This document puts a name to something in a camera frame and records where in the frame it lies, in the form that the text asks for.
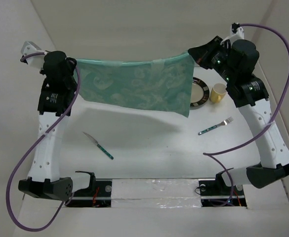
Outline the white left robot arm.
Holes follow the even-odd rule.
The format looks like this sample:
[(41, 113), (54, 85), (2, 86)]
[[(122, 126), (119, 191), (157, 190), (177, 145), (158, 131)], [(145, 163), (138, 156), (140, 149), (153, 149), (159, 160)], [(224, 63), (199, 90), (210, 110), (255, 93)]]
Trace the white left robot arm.
[(18, 189), (34, 198), (67, 201), (80, 190), (90, 196), (96, 191), (94, 174), (77, 171), (69, 177), (60, 175), (62, 138), (78, 96), (80, 81), (74, 78), (77, 62), (62, 51), (43, 56), (40, 73), (45, 76), (38, 103), (39, 134), (35, 156), (27, 178)]

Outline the green patterned cloth placemat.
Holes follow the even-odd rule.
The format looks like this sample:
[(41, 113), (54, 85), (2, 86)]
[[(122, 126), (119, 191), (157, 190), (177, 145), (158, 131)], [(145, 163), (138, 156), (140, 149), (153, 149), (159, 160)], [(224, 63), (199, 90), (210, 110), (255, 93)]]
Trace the green patterned cloth placemat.
[(88, 102), (188, 117), (194, 65), (188, 52), (145, 62), (79, 59), (79, 94)]

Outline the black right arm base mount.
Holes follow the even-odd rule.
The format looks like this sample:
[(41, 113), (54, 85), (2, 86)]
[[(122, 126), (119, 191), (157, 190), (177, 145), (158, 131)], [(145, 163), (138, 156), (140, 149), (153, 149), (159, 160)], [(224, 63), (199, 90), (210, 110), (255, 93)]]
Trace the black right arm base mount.
[(233, 195), (230, 197), (231, 187), (226, 186), (223, 181), (216, 178), (201, 178), (194, 192), (200, 196), (202, 207), (247, 207), (242, 185), (234, 185)]

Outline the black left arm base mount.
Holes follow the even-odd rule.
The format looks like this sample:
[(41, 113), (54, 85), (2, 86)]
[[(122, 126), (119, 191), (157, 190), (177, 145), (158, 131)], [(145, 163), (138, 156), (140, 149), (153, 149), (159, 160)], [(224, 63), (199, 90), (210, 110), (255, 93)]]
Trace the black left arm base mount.
[(78, 190), (74, 196), (65, 203), (66, 207), (72, 208), (108, 208), (111, 207), (112, 180), (96, 179), (93, 189)]

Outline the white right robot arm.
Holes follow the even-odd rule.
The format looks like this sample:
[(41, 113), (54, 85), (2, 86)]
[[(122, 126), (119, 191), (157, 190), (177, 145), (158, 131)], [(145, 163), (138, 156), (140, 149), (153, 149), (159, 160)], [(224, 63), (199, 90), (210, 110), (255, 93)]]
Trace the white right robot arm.
[(289, 150), (274, 123), (267, 89), (253, 74), (259, 59), (255, 44), (238, 39), (228, 45), (215, 37), (188, 53), (200, 67), (215, 70), (226, 81), (228, 95), (246, 120), (260, 156), (256, 165), (218, 173), (215, 190), (224, 195), (237, 185), (261, 189), (288, 176)]

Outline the yellow mug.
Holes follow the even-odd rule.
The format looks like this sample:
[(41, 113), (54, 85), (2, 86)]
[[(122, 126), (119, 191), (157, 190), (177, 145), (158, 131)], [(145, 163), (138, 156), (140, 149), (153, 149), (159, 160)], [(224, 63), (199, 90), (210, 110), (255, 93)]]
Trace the yellow mug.
[(211, 102), (219, 103), (226, 94), (226, 85), (222, 83), (217, 83), (212, 87), (209, 98)]

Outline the dark rimmed dinner plate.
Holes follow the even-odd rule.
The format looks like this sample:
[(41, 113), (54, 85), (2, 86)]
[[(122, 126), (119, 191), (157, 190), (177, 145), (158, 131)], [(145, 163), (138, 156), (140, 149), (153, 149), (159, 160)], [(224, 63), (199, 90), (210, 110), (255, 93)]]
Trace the dark rimmed dinner plate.
[(201, 79), (193, 77), (190, 109), (197, 109), (207, 103), (210, 96), (208, 85)]

